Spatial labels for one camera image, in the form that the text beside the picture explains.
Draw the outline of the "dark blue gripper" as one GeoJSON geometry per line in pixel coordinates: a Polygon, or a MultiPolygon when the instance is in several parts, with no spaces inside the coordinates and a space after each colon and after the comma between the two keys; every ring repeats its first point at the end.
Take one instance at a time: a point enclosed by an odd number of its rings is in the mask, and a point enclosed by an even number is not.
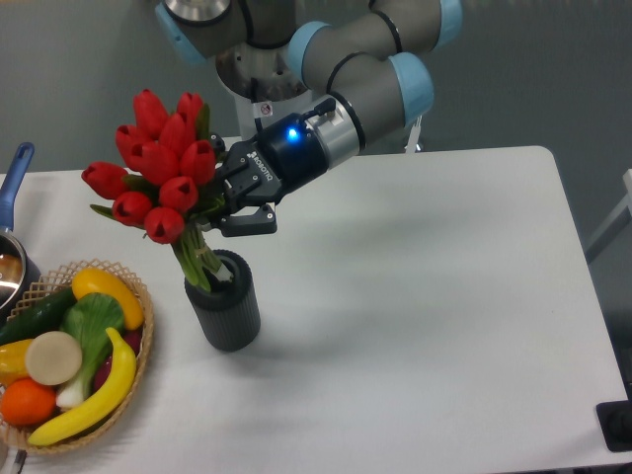
{"type": "Polygon", "coordinates": [[[217,161],[224,161],[216,178],[224,189],[228,212],[258,209],[249,215],[228,215],[211,223],[224,237],[269,235],[277,232],[277,215],[270,203],[302,188],[365,145],[358,116],[345,100],[323,97],[306,111],[292,113],[233,144],[211,132],[209,144],[217,161]]]}

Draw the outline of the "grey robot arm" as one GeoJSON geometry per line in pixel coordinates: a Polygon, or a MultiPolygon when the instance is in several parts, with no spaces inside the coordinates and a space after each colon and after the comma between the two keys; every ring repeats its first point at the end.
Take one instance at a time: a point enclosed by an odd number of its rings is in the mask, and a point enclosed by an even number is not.
{"type": "Polygon", "coordinates": [[[224,206],[196,224],[227,237],[273,233],[274,207],[384,135],[420,119],[434,84],[423,53],[453,40],[457,1],[372,1],[334,27],[295,1],[162,1],[157,19],[192,64],[212,60],[241,139],[217,182],[224,206]]]}

